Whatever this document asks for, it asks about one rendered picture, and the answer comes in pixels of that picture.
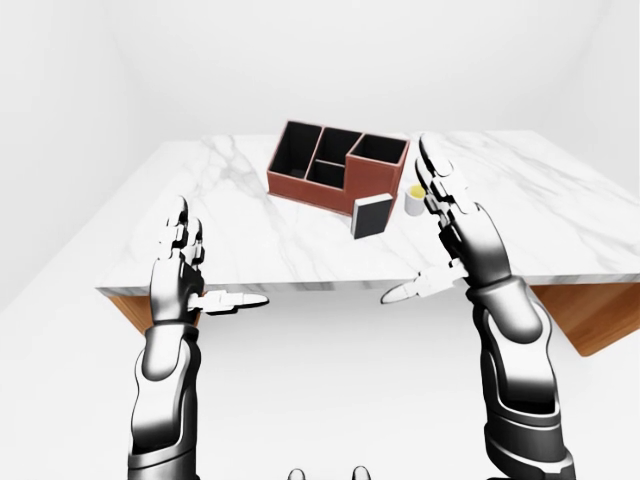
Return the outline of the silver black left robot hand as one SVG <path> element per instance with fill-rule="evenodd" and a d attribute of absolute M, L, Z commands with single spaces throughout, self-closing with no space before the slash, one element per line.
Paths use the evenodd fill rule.
<path fill-rule="evenodd" d="M 222 315 L 239 308 L 259 307 L 269 299 L 257 293 L 205 290 L 201 265 L 205 259 L 201 221 L 189 213 L 186 199 L 175 198 L 160 236 L 152 268 L 152 322 L 193 324 L 201 313 Z"/>

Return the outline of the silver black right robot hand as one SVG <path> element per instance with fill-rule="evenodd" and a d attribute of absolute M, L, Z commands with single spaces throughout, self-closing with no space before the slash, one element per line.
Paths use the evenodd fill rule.
<path fill-rule="evenodd" d="M 451 257 L 445 266 L 430 267 L 417 277 L 388 290 L 383 304 L 427 297 L 463 279 L 484 287 L 511 275 L 504 243 L 487 211 L 468 193 L 468 183 L 439 142 L 423 134 L 415 171 L 425 190 L 424 204 L 438 218 L 439 238 Z"/>

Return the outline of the red-brown desk caddy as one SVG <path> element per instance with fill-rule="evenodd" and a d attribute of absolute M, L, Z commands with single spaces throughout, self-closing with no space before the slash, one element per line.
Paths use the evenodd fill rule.
<path fill-rule="evenodd" d="M 397 197 L 409 146 L 406 139 L 289 121 L 267 169 L 269 193 L 350 215 L 357 199 Z"/>

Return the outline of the black book with white pages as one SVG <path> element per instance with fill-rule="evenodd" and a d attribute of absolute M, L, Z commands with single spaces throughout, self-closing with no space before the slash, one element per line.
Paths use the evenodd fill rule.
<path fill-rule="evenodd" d="M 389 193 L 356 199 L 351 221 L 351 234 L 360 239 L 382 233 L 386 229 L 393 197 Z"/>

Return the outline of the white mug with yellow inside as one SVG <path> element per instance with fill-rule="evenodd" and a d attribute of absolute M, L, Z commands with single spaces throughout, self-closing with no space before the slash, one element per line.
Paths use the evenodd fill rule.
<path fill-rule="evenodd" d="M 412 217 L 420 216 L 425 211 L 426 191 L 420 184 L 411 185 L 405 191 L 404 210 Z"/>

